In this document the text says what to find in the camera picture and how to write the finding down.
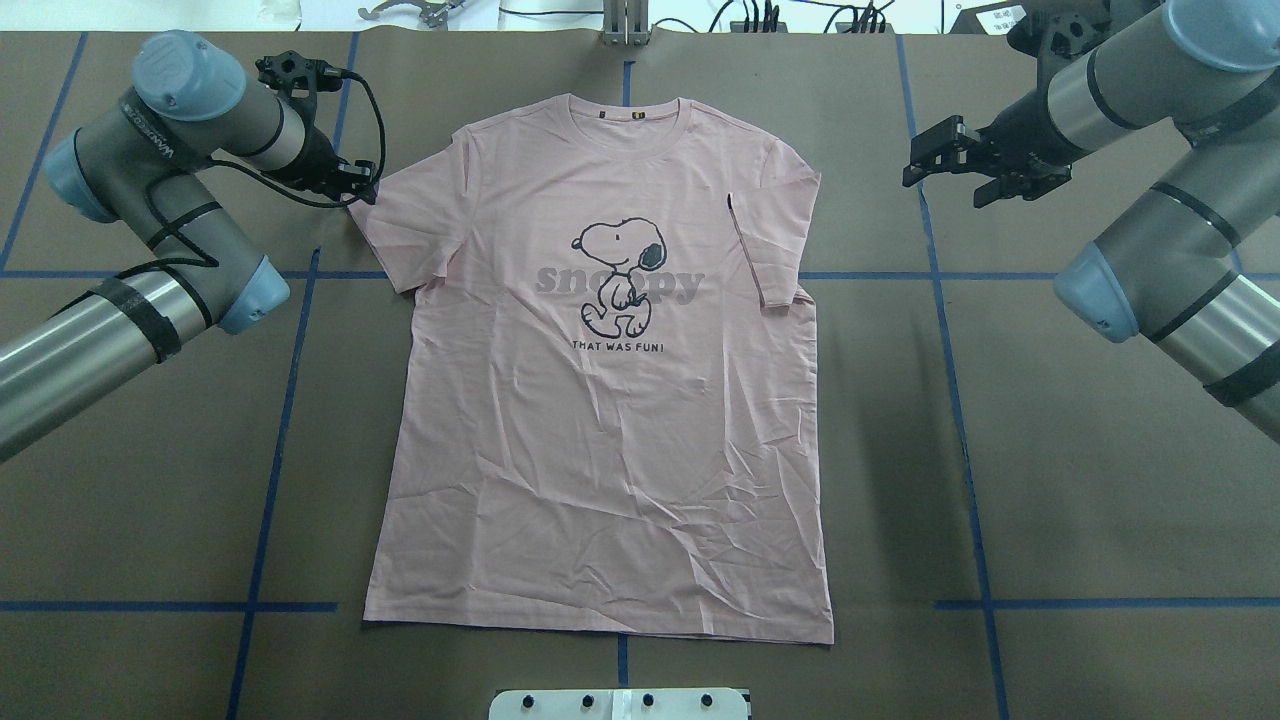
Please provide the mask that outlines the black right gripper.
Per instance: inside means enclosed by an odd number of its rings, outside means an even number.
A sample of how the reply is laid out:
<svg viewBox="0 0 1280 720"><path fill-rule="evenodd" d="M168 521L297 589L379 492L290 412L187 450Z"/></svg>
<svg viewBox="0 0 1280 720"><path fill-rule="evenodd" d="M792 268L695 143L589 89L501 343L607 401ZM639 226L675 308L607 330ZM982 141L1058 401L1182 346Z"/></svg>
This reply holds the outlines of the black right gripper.
<svg viewBox="0 0 1280 720"><path fill-rule="evenodd" d="M911 137L902 187L934 174L982 173L993 179L974 191L974 209L1007 199L1033 202L1066 184L1071 164L1087 154L1053 123L1047 94L1029 92L979 131L951 115Z"/></svg>

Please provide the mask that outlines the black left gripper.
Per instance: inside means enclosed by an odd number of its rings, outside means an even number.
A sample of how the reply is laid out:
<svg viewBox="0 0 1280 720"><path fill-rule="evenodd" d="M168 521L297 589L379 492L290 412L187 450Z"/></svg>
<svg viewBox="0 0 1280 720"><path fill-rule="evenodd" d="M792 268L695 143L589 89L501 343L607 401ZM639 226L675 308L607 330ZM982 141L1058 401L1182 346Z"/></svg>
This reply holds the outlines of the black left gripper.
<svg viewBox="0 0 1280 720"><path fill-rule="evenodd" d="M330 140L314 126L307 126L300 154L282 168L282 183L289 190L312 193L344 193L339 208L357 202L375 205L380 167L375 161L346 161L333 151Z"/></svg>

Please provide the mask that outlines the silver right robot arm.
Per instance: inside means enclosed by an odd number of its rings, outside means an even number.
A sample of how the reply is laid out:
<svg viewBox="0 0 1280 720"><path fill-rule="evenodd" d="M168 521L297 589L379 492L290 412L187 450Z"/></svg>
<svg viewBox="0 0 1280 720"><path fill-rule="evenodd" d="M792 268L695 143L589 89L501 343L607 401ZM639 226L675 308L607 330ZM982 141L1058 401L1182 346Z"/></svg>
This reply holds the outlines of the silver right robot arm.
<svg viewBox="0 0 1280 720"><path fill-rule="evenodd" d="M1187 155L1088 243L1053 288L1087 325L1134 336L1224 407L1279 430L1277 300L1231 252L1277 214L1275 1L1097 1L1028 12L1007 42L1033 91L975 129L950 117L911 140L902 184L978 173L973 202L1037 200L1073 164L1170 120Z"/></svg>

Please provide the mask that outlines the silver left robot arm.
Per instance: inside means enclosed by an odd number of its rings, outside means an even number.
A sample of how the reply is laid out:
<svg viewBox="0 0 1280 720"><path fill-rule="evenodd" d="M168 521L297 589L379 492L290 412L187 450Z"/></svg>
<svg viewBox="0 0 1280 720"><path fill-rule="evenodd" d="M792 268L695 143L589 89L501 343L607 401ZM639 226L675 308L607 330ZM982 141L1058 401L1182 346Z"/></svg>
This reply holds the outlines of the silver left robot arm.
<svg viewBox="0 0 1280 720"><path fill-rule="evenodd" d="M320 94L361 83L294 51L247 70L211 40L143 41L113 109L44 159L82 217L124 223L151 259L111 274L3 346L3 457L17 456L211 328L239 334L288 300L280 272L200 181L220 167L310 208L375 204L383 160L340 158Z"/></svg>

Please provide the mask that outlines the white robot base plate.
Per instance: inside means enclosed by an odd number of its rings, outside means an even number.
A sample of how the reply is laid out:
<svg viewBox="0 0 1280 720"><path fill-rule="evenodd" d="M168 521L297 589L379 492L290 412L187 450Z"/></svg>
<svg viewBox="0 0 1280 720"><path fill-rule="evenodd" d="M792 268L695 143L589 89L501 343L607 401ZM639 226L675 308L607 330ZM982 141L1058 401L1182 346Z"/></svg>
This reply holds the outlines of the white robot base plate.
<svg viewBox="0 0 1280 720"><path fill-rule="evenodd" d="M751 719L748 691L730 687L502 691L489 719Z"/></svg>

